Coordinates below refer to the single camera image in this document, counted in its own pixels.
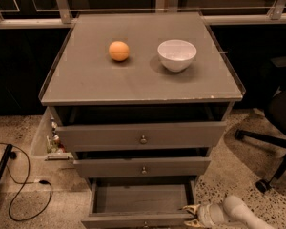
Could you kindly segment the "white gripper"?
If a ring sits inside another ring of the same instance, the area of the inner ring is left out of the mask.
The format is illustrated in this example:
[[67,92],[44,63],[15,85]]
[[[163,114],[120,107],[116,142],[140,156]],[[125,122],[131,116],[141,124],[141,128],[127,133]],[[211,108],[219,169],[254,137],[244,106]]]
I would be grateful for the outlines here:
[[184,211],[198,216],[197,219],[186,220],[184,224],[191,228],[213,227],[221,224],[228,224],[230,218],[222,203],[211,203],[206,205],[186,205]]

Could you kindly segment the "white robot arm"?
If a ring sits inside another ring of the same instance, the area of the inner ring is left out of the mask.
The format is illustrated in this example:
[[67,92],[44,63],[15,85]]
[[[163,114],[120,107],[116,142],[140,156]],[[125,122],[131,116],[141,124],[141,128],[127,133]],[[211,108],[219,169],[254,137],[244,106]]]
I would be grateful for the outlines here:
[[186,205],[183,210],[193,216],[184,222],[188,227],[212,228],[217,225],[243,224],[247,229],[275,229],[257,217],[237,196],[226,196],[221,203]]

